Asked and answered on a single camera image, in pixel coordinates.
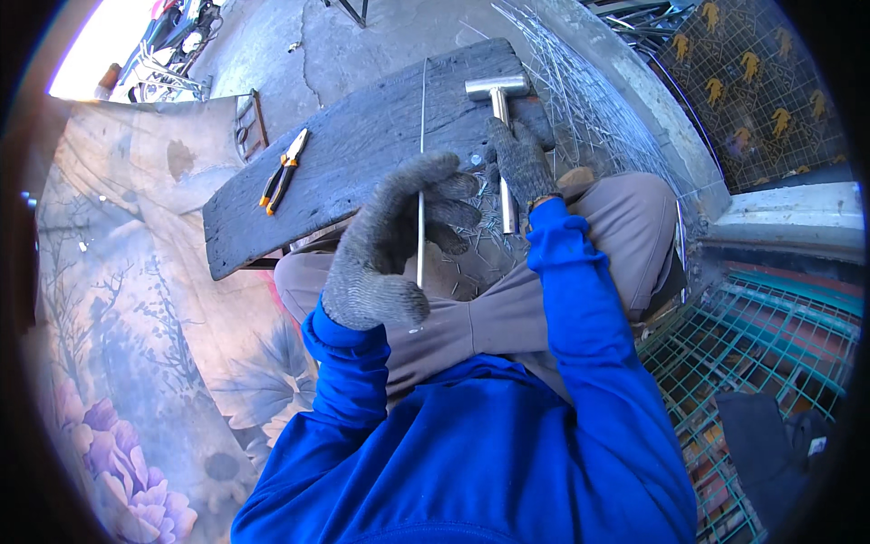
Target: concrete floor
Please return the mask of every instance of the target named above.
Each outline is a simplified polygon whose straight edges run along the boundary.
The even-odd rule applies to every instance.
[[[273,141],[318,108],[424,57],[506,37],[529,57],[522,34],[491,0],[371,0],[360,29],[338,3],[322,0],[225,0],[224,27],[194,65],[212,75],[213,97],[259,91]],[[360,0],[351,4],[362,6]],[[302,45],[293,51],[293,42]]]

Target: weathered wood plank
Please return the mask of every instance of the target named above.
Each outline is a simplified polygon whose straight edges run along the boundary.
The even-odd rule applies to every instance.
[[[483,155],[489,102],[473,102],[465,80],[522,73],[504,38],[433,57],[426,67],[425,148],[459,155],[461,168]],[[214,279],[352,215],[374,185],[419,153],[423,63],[384,77],[311,116],[233,176],[203,208],[205,246]],[[552,130],[537,97],[509,100],[512,118],[535,131],[546,149]],[[266,180],[299,131],[311,136],[274,216],[258,206]]]

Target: blue long-sleeve shirt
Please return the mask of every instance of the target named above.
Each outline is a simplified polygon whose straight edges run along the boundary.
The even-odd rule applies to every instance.
[[[528,265],[544,290],[569,406],[522,366],[477,355],[387,417],[382,326],[318,307],[321,361],[232,526],[246,542],[690,542],[696,505],[673,427],[586,220],[539,205]]]

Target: floral mural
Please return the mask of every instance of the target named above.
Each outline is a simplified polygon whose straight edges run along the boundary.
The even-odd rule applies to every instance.
[[[30,371],[111,536],[229,543],[275,440],[311,410],[318,367],[268,272],[208,272],[201,208],[242,166],[235,99],[164,106],[71,106],[37,208]],[[192,164],[173,175],[180,151]]]
[[[97,517],[123,542],[171,544],[186,538],[197,520],[184,494],[145,462],[139,435],[121,420],[111,400],[84,411],[76,384],[67,378],[55,391],[57,424],[81,454],[93,478]]]
[[[231,415],[232,429],[258,471],[290,418],[311,410],[317,363],[302,345],[298,325],[289,315],[275,325],[268,339],[259,339],[260,353],[248,360],[231,360],[231,378],[216,380],[211,394]]]

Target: knit glove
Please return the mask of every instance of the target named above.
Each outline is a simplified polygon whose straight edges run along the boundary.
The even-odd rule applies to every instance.
[[[526,211],[538,198],[559,194],[538,137],[524,124],[514,121],[511,132],[497,118],[488,118],[486,133],[486,181],[496,193],[499,176],[504,177],[511,194]]]
[[[448,225],[471,229],[480,222],[480,211],[458,200],[474,196],[478,180],[458,166],[453,153],[427,153],[378,184],[338,244],[321,295],[330,319],[358,331],[426,319],[429,301],[401,275],[417,250],[417,193],[424,192],[425,236],[444,253],[468,251]]]

